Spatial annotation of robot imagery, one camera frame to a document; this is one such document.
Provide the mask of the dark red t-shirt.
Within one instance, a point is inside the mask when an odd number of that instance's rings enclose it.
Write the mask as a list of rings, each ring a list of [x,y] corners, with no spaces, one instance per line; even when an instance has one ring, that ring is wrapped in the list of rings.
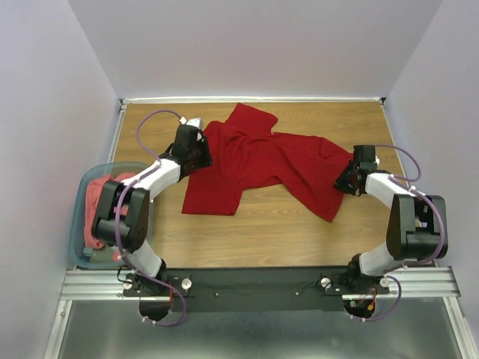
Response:
[[[182,212],[234,215],[247,189],[282,184],[307,209],[331,222],[343,194],[335,180],[352,154],[314,135],[276,132],[273,114],[237,104],[224,122],[204,130],[213,163],[189,177]]]

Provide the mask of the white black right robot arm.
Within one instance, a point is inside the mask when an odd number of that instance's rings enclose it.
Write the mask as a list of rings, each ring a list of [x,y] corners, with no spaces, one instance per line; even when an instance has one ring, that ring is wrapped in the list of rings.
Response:
[[[332,283],[348,292],[360,293],[379,284],[381,278],[402,267],[422,266],[442,259],[448,252],[445,199],[412,186],[421,178],[418,162],[406,154],[417,168],[413,179],[378,168],[376,145],[355,145],[353,158],[335,181],[345,194],[375,197],[390,214],[385,241],[363,254],[356,254],[344,273]]]

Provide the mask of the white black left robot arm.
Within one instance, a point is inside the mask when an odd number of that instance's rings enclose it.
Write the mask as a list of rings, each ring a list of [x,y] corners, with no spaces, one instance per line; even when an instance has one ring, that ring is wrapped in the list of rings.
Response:
[[[170,185],[213,164],[202,120],[181,120],[174,142],[149,168],[103,184],[91,225],[94,238],[117,247],[123,262],[143,273],[140,286],[149,295],[160,294],[166,285],[165,261],[147,242],[150,203]]]

